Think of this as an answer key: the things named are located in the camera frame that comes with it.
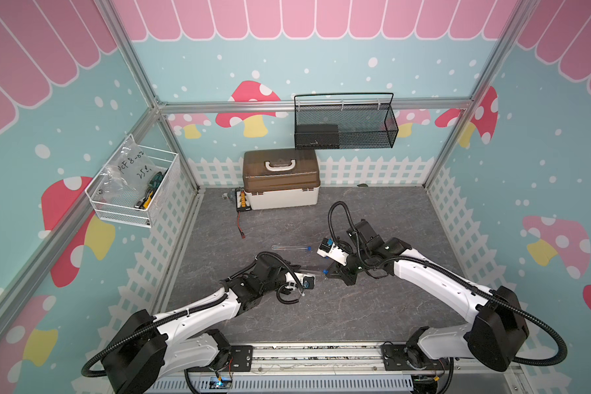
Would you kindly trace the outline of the clear test tube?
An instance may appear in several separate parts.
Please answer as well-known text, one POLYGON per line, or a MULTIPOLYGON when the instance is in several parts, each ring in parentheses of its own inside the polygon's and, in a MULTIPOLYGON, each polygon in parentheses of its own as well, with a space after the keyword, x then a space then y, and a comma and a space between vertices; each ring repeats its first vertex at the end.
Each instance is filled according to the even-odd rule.
POLYGON ((284 245, 274 245, 272 246, 272 251, 307 251, 307 246, 284 246, 284 245))

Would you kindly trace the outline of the clear test tube diagonal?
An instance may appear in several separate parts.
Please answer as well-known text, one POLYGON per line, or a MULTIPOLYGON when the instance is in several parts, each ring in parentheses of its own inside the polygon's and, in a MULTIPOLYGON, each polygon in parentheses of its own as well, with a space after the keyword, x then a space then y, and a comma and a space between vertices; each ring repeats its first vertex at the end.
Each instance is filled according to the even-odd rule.
POLYGON ((298 266, 295 269, 297 272, 307 275, 325 275, 323 274, 324 267, 307 267, 307 266, 298 266))

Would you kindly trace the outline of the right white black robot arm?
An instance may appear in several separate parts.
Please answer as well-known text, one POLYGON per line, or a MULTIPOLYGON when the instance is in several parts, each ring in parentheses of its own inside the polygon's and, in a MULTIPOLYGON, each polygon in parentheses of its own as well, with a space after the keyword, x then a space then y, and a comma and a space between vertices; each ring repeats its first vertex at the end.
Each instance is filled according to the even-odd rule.
POLYGON ((397 277, 436 297, 465 320, 449 328, 418 328, 402 348, 410 368, 422 370, 432 361, 460 358, 475 359, 493 371, 504 372, 511 363, 548 367, 567 358, 568 347, 560 334, 522 310, 509 288, 494 290, 471 282, 405 241, 395 237, 384 241, 367 221, 355 222, 343 201, 331 205, 327 221, 330 236, 318 248, 321 256, 332 261, 327 277, 348 286, 356 285, 360 274, 375 280, 397 277), (555 355, 544 359, 520 356, 530 325, 553 339, 558 347, 555 355))

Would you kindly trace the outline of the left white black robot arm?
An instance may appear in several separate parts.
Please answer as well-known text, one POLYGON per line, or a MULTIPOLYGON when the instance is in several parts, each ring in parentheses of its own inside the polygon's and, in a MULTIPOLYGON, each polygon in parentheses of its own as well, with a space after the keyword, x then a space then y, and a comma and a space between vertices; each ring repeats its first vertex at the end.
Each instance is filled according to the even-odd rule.
POLYGON ((82 377, 108 379, 116 393, 145 393, 159 379, 183 370, 220 372, 228 367, 232 349, 216 324, 253 309, 266 295, 295 305, 314 289, 315 275, 262 251, 220 285, 212 295, 175 310, 136 311, 108 346, 85 362, 82 377))

